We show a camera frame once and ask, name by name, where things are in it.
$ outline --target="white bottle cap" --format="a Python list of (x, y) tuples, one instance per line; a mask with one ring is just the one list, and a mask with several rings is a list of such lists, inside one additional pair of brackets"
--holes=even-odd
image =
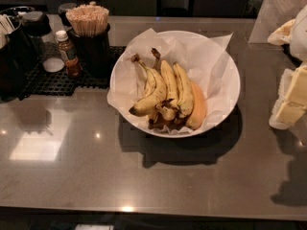
[(67, 32), (65, 30), (60, 30), (56, 32), (57, 40), (59, 42), (65, 41), (68, 39)]

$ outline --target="bottle label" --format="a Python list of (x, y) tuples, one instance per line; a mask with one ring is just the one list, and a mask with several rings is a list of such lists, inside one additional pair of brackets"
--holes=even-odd
[(75, 48), (71, 48), (70, 50), (67, 51), (59, 50), (59, 52), (64, 61), (77, 57), (77, 52)]

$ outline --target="bunch of bananas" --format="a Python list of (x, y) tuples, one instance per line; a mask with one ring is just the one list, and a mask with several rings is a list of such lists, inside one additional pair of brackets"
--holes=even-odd
[(173, 68), (153, 48), (154, 67), (147, 66), (138, 54), (131, 61), (137, 62), (146, 72), (144, 96), (129, 110), (137, 117), (147, 116), (150, 128), (182, 127), (199, 128), (206, 116), (206, 101), (201, 88), (189, 79), (178, 62)]

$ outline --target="stainless steel counter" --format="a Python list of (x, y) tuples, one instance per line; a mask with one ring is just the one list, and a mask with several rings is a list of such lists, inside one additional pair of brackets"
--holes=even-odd
[[(52, 23), (59, 25), (56, 16)], [(233, 32), (228, 52), (242, 81), (237, 108), (198, 137), (163, 139), (123, 120), (107, 104), (107, 90), (2, 102), (0, 206), (307, 220), (302, 125), (268, 125), (279, 78), (294, 66), (281, 48), (248, 44), (253, 24), (110, 17), (114, 46), (150, 27), (209, 37)]]

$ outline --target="fruit bowl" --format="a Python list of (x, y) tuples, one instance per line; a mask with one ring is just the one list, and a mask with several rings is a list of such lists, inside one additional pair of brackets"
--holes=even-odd
[[(117, 60), (111, 73), (108, 103), (134, 127), (154, 136), (183, 138), (206, 132), (231, 113), (240, 95), (239, 72), (225, 50), (230, 39), (231, 35), (208, 38), (185, 31), (156, 33), (152, 29), (147, 30), (134, 38)], [(130, 59), (137, 53), (148, 65), (154, 65), (152, 48), (156, 48), (161, 59), (170, 64), (180, 62), (190, 80), (201, 87), (206, 98), (207, 116), (198, 129), (150, 128), (147, 117), (129, 113), (133, 104), (142, 97), (146, 80), (144, 71)]]

